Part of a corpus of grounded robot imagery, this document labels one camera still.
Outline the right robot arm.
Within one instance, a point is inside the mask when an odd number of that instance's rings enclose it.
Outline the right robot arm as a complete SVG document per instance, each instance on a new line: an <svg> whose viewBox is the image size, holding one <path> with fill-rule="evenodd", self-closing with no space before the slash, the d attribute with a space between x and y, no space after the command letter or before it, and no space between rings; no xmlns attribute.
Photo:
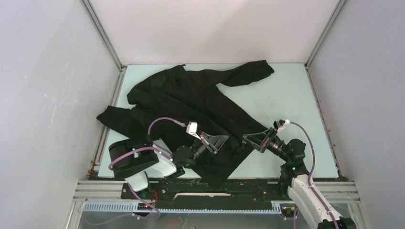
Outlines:
<svg viewBox="0 0 405 229"><path fill-rule="evenodd" d="M299 139L285 143L278 137L278 129L246 134L244 140L263 153L269 150L282 160L278 180L278 194L294 201L311 229L355 229L353 219L345 218L321 194L304 162L306 144Z"/></svg>

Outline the black jacket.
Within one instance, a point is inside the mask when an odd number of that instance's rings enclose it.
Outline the black jacket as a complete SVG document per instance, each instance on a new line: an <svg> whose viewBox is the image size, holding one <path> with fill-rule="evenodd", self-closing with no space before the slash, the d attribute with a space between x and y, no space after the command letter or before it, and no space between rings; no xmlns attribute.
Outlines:
<svg viewBox="0 0 405 229"><path fill-rule="evenodd" d="M149 134L153 140L163 140L172 151L191 146L195 141L175 121L196 122L209 135L228 135L217 154L202 156L191 167L203 181L217 188L253 151L243 135L266 130L217 85L248 85L273 73L274 69L265 60L225 71L187 71L183 65L177 65L136 84L127 94L132 108L109 106L97 120L128 138Z"/></svg>

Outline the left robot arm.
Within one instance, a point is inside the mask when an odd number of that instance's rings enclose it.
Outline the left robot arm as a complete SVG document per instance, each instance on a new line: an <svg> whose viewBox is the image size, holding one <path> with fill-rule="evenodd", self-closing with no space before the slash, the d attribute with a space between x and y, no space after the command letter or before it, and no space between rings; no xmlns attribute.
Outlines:
<svg viewBox="0 0 405 229"><path fill-rule="evenodd" d="M149 135L141 135L111 144L108 148L109 170L114 178L124 179L138 198L147 198L151 186L146 170L152 168L165 178L184 175L185 168L197 164L202 156L214 156L228 140L227 135L201 132L192 146L180 146L168 156L158 148Z"/></svg>

